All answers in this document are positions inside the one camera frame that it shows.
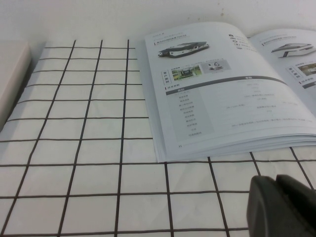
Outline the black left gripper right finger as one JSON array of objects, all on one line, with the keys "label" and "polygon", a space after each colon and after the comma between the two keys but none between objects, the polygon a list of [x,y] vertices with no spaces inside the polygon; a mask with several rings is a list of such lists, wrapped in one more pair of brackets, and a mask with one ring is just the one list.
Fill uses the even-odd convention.
[{"label": "black left gripper right finger", "polygon": [[276,183],[306,231],[316,236],[316,193],[289,175],[277,175]]}]

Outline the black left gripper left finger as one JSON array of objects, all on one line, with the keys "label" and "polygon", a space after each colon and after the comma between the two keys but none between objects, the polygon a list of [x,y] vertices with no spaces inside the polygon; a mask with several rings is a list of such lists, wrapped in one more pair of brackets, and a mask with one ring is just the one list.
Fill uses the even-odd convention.
[{"label": "black left gripper left finger", "polygon": [[285,194],[268,176],[251,179],[246,219],[251,237],[307,237]]}]

